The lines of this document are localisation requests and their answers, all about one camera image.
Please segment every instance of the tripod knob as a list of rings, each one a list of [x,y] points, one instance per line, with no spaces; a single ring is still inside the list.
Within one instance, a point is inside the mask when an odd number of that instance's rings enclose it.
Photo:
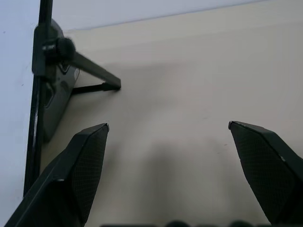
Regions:
[[[76,48],[71,39],[57,38],[47,41],[43,51],[48,61],[61,62],[73,60]]]

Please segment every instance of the beige table surface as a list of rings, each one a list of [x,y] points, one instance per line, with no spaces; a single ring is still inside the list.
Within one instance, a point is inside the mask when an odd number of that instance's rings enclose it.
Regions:
[[[122,80],[119,92],[72,97],[43,152],[42,168],[75,133],[109,123],[86,227],[267,222],[228,122],[271,129],[303,156],[302,10],[270,0],[66,33]]]

